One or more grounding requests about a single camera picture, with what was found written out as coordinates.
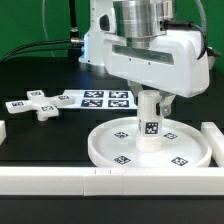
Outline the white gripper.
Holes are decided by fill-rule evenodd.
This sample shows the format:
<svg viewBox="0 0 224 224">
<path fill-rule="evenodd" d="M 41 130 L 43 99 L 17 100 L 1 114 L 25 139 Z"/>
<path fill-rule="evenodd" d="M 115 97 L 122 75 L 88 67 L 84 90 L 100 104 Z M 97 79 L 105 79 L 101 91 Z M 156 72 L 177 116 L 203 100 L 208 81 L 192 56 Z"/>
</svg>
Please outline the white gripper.
<svg viewBox="0 0 224 224">
<path fill-rule="evenodd" d="M 189 98 L 209 86 L 208 57 L 199 58 L 201 45 L 199 31 L 168 30 L 153 38 L 148 49 L 128 47 L 125 38 L 105 33 L 103 61 L 110 75 L 130 80 L 134 98 L 143 90 L 141 84 L 159 89 L 160 115 L 167 117 L 175 94 Z"/>
</svg>

